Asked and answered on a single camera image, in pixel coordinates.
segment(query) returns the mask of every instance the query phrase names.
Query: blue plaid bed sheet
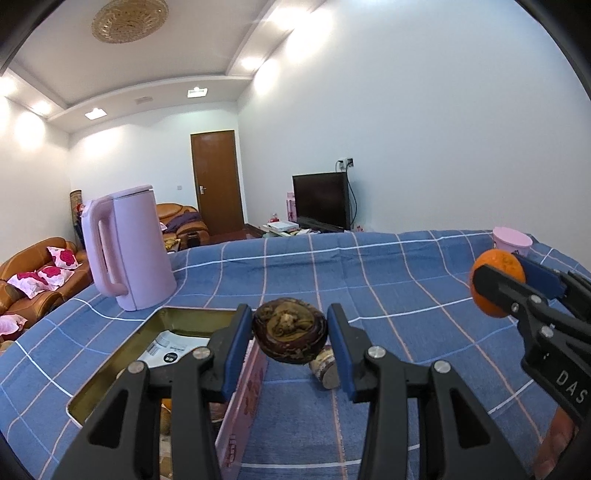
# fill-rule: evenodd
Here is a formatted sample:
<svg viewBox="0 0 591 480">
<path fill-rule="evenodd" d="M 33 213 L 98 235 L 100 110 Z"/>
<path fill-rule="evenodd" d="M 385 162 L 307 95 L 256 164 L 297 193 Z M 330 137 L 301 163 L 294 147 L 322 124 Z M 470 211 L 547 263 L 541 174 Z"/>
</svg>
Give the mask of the blue plaid bed sheet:
<svg viewBox="0 0 591 480">
<path fill-rule="evenodd" d="M 0 357 L 0 429 L 33 477 L 50 479 L 79 431 L 66 404 L 162 305 L 234 308 L 291 296 L 323 311 L 340 303 L 351 324 L 405 361 L 445 358 L 529 466 L 556 404 L 519 367 L 510 317 L 474 305 L 468 275 L 492 247 L 487 231 L 337 233 L 257 239 L 171 255 L 177 290 L 137 312 L 90 286 L 38 322 Z M 535 242 L 531 258 L 589 272 Z M 408 478 L 418 474 L 417 409 L 410 401 Z M 367 405 L 326 391 L 307 366 L 270 361 L 239 480 L 357 478 Z"/>
</svg>

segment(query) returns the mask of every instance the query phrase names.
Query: floor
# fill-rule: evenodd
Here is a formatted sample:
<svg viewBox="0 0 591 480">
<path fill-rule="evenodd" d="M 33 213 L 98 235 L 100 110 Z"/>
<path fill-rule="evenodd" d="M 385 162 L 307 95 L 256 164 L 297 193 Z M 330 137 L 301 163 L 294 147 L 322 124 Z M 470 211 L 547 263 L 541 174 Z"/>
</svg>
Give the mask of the floor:
<svg viewBox="0 0 591 480">
<path fill-rule="evenodd" d="M 209 237 L 209 244 L 216 245 L 224 242 L 233 242 L 235 240 L 248 240 L 251 238 L 260 238 L 262 235 L 251 228 L 245 228 L 239 232 L 222 233 L 221 235 L 212 235 Z"/>
</svg>

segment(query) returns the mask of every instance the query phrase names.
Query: television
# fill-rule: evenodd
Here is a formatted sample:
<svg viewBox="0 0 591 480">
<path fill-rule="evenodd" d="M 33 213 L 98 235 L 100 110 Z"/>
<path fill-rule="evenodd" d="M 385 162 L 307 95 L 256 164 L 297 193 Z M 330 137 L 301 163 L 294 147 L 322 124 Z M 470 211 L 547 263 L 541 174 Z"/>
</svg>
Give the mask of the television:
<svg viewBox="0 0 591 480">
<path fill-rule="evenodd" d="M 301 228 L 342 232 L 351 228 L 347 172 L 295 175 L 297 222 Z"/>
</svg>

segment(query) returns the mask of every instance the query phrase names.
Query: purple blanket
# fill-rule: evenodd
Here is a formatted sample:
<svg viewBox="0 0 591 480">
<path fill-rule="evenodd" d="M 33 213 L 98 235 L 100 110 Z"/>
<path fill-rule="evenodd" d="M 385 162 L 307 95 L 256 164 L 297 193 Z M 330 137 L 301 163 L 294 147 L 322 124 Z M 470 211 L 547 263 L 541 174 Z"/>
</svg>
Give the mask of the purple blanket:
<svg viewBox="0 0 591 480">
<path fill-rule="evenodd" d="M 178 217 L 173 218 L 166 224 L 164 233 L 176 233 L 179 228 L 187 223 L 200 222 L 202 220 L 199 212 L 186 212 Z"/>
</svg>

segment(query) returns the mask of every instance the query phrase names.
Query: blue gripper pad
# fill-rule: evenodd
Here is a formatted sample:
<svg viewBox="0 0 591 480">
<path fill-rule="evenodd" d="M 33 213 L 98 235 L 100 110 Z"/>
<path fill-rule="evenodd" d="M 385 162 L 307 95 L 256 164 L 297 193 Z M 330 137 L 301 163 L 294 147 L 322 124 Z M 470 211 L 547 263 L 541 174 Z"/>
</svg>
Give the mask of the blue gripper pad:
<svg viewBox="0 0 591 480">
<path fill-rule="evenodd" d="M 372 343 L 364 330 L 349 325 L 340 304 L 333 303 L 329 307 L 326 319 L 343 391 L 353 402 L 366 401 L 361 399 L 362 393 L 359 390 L 368 387 L 368 379 L 364 375 L 364 355 Z"/>
<path fill-rule="evenodd" d="M 564 297 L 566 285 L 560 281 L 558 274 L 529 258 L 521 255 L 515 255 L 515 257 L 525 272 L 525 282 L 531 288 L 539 291 L 549 300 Z"/>
<path fill-rule="evenodd" d="M 236 391 L 248 342 L 251 339 L 252 310 L 245 308 L 241 310 L 241 313 L 242 315 L 236 327 L 236 333 L 230 344 L 224 365 L 224 380 L 221 392 L 226 401 L 230 401 L 232 394 Z"/>
</svg>

